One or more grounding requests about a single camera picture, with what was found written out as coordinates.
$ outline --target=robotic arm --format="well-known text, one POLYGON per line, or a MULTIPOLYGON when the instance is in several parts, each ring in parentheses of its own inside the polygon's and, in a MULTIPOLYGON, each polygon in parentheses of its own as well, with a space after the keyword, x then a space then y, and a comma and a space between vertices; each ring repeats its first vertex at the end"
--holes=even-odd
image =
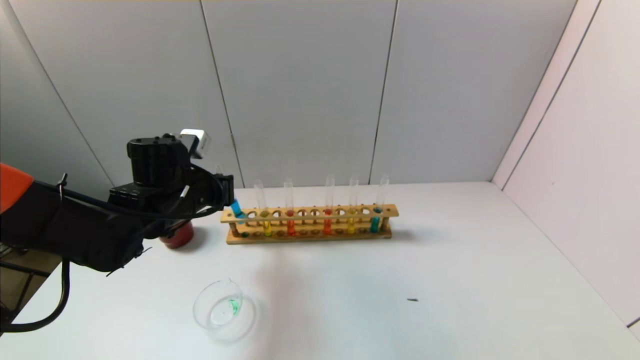
POLYGON ((3 324, 1 330, 31 331, 52 322, 67 302, 70 261, 115 271, 142 254, 144 238, 171 238, 191 219, 231 205, 233 176, 191 164, 191 158, 202 158, 208 144, 204 131, 189 129, 179 136, 131 140, 127 154, 134 181, 112 188, 107 202, 66 190, 66 174, 51 185, 2 164, 2 242, 60 255, 63 295, 46 319, 3 324))

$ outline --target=red cup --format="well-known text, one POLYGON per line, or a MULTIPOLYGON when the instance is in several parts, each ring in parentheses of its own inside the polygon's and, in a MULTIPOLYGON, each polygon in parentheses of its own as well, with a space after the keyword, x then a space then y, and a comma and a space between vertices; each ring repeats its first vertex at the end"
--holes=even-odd
POLYGON ((170 238, 160 237, 160 241, 163 242, 169 249, 177 249, 185 246, 193 238, 193 224, 191 221, 184 224, 180 229, 175 231, 175 234, 170 238))

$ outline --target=blue liquid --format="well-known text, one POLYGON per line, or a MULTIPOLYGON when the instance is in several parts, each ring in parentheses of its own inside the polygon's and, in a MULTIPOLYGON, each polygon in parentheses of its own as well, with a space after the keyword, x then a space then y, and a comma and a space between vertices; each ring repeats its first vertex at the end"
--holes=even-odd
POLYGON ((238 203, 237 199, 234 199, 233 204, 231 204, 231 210, 234 212, 234 216, 237 218, 244 218, 245 215, 242 212, 242 208, 240 207, 240 203, 238 203))
POLYGON ((372 232, 373 234, 377 233, 378 224, 380 224, 380 218, 371 219, 371 228, 369 229, 369 231, 372 232))

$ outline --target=white wall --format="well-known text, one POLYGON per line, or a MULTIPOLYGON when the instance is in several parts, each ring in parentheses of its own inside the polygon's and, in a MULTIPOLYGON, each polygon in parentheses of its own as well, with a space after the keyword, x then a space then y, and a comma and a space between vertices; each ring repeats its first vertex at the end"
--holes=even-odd
POLYGON ((575 0, 11 2, 115 184, 199 127, 205 168, 280 186, 489 180, 575 0))
POLYGON ((401 0, 372 169, 489 181, 575 0, 401 0))
POLYGON ((185 127, 212 138, 200 165, 221 163, 242 187, 197 1, 11 4, 80 131, 116 185, 132 181, 126 144, 185 127))
POLYGON ((580 0, 576 2, 571 18, 564 29, 560 43, 553 58, 549 62, 547 71, 540 82, 540 86, 527 109, 516 135, 513 137, 507 153, 505 153, 492 182, 499 188, 504 188, 518 160, 529 144, 529 140, 538 128, 556 90, 560 87, 569 64, 578 51, 580 41, 587 31, 589 23, 600 4, 600 0, 580 0))
POLYGON ((0 156, 36 180, 106 200, 113 186, 60 101, 13 10, 0 0, 0 156))
POLYGON ((625 323, 640 316, 639 35, 640 2, 602 1, 504 189, 625 323))
POLYGON ((203 2, 246 184, 368 182, 395 4, 203 2))

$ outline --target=test tube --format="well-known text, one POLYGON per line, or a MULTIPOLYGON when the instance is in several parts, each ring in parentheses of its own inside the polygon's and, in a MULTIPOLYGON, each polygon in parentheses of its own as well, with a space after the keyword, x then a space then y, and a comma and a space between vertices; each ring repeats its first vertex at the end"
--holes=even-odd
MULTIPOLYGON (((387 188, 389 185, 389 175, 384 174, 380 178, 380 185, 378 185, 378 194, 376 196, 376 207, 373 208, 373 212, 380 214, 382 213, 382 207, 385 204, 385 197, 387 197, 387 188)), ((375 217, 371 219, 371 228, 369 229, 372 233, 378 232, 378 226, 380 224, 380 218, 375 217)))
MULTIPOLYGON (((356 207, 358 206, 358 176, 351 176, 349 180, 349 214, 355 215, 358 213, 356 207)), ((355 234, 356 233, 356 219, 348 218, 347 219, 347 233, 355 234)))
MULTIPOLYGON (((331 215, 333 214, 333 186, 335 185, 335 178, 333 175, 329 175, 326 177, 326 182, 324 183, 324 214, 331 215)), ((331 219, 324 220, 324 229, 323 233, 325 235, 331 235, 331 219)))
MULTIPOLYGON (((296 214, 293 210, 293 180, 290 177, 284 179, 284 201, 287 207, 287 216, 292 217, 296 214)), ((296 222, 287 220, 287 234, 296 236, 296 222)))
MULTIPOLYGON (((216 174, 223 174, 222 165, 216 164, 214 171, 216 174)), ((237 218, 244 218, 246 216, 245 213, 242 211, 242 208, 240 207, 240 203, 238 202, 237 199, 234 199, 234 201, 231 203, 231 211, 234 212, 234 216, 237 218)))
MULTIPOLYGON (((262 181, 256 180, 253 182, 253 187, 255 188, 255 197, 258 199, 258 207, 260 208, 260 217, 266 218, 271 213, 269 212, 269 208, 267 207, 267 200, 264 198, 264 185, 262 185, 262 181)), ((271 230, 271 222, 265 220, 262 222, 262 228, 264 229, 264 236, 271 236, 273 231, 271 230)))

